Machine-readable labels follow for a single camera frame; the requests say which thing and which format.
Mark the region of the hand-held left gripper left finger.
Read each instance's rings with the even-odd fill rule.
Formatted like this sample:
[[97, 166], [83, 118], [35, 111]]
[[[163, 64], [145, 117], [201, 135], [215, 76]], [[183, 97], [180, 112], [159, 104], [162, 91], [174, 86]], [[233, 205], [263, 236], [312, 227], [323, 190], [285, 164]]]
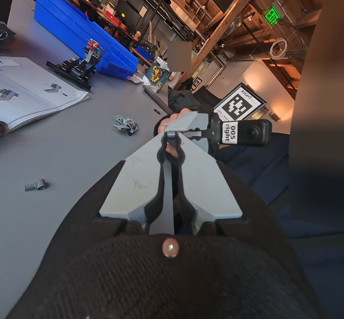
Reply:
[[153, 223], [163, 209], [165, 132], [130, 155], [99, 213], [102, 217]]

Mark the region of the black lamp pole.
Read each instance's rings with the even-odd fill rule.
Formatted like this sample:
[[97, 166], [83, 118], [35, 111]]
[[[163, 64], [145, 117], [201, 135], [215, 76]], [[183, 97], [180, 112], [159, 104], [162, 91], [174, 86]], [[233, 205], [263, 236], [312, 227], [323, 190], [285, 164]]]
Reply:
[[165, 4], [167, 4], [168, 6], [171, 4], [171, 0], [159, 0], [158, 4], [157, 4], [157, 7], [156, 9], [154, 10], [152, 16], [150, 17], [148, 23], [147, 23], [147, 26], [145, 27], [143, 33], [141, 33], [141, 36], [140, 36], [140, 39], [138, 41], [138, 44], [141, 43], [142, 39], [144, 38], [144, 35], [147, 31], [147, 29], [149, 28], [149, 22], [154, 18], [154, 16], [156, 15], [156, 12], [158, 11], [159, 7], [161, 6], [161, 3], [164, 2]]

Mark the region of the black jacket on chair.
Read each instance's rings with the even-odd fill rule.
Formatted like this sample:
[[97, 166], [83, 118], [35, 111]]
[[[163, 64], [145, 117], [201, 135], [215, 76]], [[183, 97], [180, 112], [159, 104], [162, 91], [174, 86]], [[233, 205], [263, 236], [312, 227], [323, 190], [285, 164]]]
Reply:
[[168, 89], [168, 106], [174, 113], [180, 113], [182, 109], [186, 108], [210, 114], [220, 102], [221, 99], [208, 91], [205, 86], [200, 87], [195, 93], [190, 90]]

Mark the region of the lego set box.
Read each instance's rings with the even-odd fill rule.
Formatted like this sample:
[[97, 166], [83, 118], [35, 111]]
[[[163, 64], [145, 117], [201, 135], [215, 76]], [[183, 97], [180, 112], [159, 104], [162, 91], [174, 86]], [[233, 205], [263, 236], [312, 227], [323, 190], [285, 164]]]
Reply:
[[145, 84], [147, 84], [154, 93], [158, 93], [171, 76], [168, 64], [164, 60], [157, 59], [145, 74]]

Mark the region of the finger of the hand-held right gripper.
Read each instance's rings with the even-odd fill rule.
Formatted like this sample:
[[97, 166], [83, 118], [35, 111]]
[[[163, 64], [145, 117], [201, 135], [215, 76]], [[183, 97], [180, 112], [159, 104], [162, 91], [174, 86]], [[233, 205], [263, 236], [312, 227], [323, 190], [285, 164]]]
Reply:
[[209, 124], [209, 114], [191, 111], [168, 123], [165, 132], [188, 132], [206, 130]]
[[184, 132], [184, 136], [206, 153], [209, 153], [209, 142], [207, 138], [202, 137], [202, 132]]

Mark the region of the grey lego pin connector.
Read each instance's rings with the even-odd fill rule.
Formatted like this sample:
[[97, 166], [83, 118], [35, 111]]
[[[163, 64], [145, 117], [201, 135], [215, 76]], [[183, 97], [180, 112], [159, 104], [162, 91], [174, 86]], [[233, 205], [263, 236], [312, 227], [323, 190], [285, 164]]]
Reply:
[[33, 191], [33, 190], [41, 191], [41, 190], [46, 189], [47, 187], [48, 187], [48, 183], [45, 181], [45, 179], [39, 179], [35, 183], [25, 185], [24, 191], [25, 192]]

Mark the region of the small grey lego assembly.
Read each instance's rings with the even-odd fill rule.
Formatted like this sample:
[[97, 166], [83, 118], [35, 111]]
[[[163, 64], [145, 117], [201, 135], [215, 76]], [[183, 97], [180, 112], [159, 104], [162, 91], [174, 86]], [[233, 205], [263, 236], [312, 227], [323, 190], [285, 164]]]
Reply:
[[132, 136], [132, 134], [137, 132], [139, 129], [138, 124], [132, 119], [121, 115], [116, 115], [114, 119], [114, 128], [117, 128], [118, 130], [125, 130], [129, 136]]

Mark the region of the lego instruction booklet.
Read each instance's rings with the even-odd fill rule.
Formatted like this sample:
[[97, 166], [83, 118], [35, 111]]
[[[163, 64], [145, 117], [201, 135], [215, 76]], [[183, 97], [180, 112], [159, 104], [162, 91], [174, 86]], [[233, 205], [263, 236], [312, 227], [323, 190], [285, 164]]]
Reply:
[[0, 58], [0, 136], [88, 99], [28, 58]]

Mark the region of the dark blurred post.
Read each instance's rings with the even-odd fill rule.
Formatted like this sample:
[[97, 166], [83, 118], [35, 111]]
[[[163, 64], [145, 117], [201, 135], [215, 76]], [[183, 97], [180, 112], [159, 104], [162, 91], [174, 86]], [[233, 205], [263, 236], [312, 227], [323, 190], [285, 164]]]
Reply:
[[326, 0], [296, 96], [289, 144], [292, 215], [343, 230], [344, 6]]

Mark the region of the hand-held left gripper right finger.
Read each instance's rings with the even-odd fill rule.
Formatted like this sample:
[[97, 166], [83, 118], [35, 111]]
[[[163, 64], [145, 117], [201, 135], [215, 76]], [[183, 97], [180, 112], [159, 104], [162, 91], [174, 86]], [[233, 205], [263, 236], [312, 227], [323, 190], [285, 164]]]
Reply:
[[216, 160], [183, 134], [176, 134], [176, 150], [180, 214], [193, 234], [204, 222], [241, 218], [243, 212]]

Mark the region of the person's navy trousers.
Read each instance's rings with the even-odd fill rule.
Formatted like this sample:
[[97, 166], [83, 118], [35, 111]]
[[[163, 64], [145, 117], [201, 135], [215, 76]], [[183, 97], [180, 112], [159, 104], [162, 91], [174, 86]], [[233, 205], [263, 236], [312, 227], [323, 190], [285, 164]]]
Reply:
[[228, 145], [216, 159], [272, 209], [291, 240], [305, 274], [329, 318], [343, 318], [343, 231], [292, 218], [289, 199], [289, 138], [272, 133], [267, 146]]

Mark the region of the wooden ceiling beam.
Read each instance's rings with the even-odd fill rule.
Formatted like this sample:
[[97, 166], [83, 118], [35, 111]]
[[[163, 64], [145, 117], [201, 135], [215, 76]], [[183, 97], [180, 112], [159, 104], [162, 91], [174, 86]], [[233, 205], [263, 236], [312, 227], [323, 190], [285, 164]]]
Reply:
[[209, 52], [212, 50], [212, 48], [215, 46], [215, 44], [219, 41], [219, 39], [222, 37], [222, 35], [225, 33], [225, 31], [230, 27], [230, 25], [234, 21], [234, 19], [242, 12], [242, 10], [247, 5], [247, 3], [249, 3], [249, 1], [250, 0], [235, 0], [232, 3], [226, 16], [220, 22], [220, 24], [215, 29], [215, 31], [212, 33], [212, 35], [204, 43], [204, 45], [201, 48], [201, 50], [199, 51], [199, 53], [192, 60], [191, 70], [189, 72], [185, 72], [181, 76], [178, 84], [175, 86], [174, 89], [178, 90], [181, 86], [181, 83], [193, 75], [193, 73], [196, 71], [196, 69], [199, 67], [199, 65], [203, 62], [205, 57], [209, 54]]

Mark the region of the person's right hand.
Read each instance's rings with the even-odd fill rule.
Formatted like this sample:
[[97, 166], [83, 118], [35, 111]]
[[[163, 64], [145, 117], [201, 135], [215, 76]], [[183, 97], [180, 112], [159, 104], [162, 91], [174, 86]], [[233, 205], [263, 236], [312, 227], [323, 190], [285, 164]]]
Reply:
[[[164, 126], [163, 124], [172, 123], [172, 122], [174, 122], [176, 119], [180, 118], [181, 116], [183, 116], [183, 115], [185, 115], [185, 114], [187, 114], [187, 113], [189, 113], [189, 112], [191, 112], [191, 110], [189, 110], [189, 109], [187, 109], [187, 108], [184, 108], [184, 109], [182, 109], [182, 110], [180, 111], [180, 113], [178, 113], [178, 114], [172, 114], [172, 115], [170, 115], [170, 117], [163, 119], [163, 120], [161, 121], [161, 123], [160, 123], [158, 129], [157, 129], [157, 133], [160, 134], [161, 132], [165, 131], [165, 129], [166, 129], [167, 126]], [[176, 149], [175, 149], [174, 146], [167, 144], [167, 146], [166, 146], [166, 152], [168, 152], [169, 154], [171, 154], [173, 157], [178, 158], [178, 153], [177, 153], [177, 151], [176, 151]]]

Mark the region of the green exit sign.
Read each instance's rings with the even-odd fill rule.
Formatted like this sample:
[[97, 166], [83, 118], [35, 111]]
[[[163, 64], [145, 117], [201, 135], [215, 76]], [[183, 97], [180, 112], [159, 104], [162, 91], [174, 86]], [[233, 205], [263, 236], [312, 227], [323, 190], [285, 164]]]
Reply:
[[269, 25], [270, 29], [273, 29], [275, 25], [278, 24], [278, 22], [282, 19], [278, 9], [274, 6], [274, 4], [271, 4], [264, 12], [263, 12], [263, 18], [266, 21], [266, 23]]

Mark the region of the blue plastic bin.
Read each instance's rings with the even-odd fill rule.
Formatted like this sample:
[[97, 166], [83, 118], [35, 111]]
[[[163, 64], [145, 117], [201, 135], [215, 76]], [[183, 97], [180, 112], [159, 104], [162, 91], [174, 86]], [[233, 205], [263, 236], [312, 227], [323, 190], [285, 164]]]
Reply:
[[36, 0], [34, 18], [78, 56], [84, 56], [88, 40], [97, 41], [105, 51], [97, 72], [120, 78], [135, 74], [138, 58], [68, 1]]

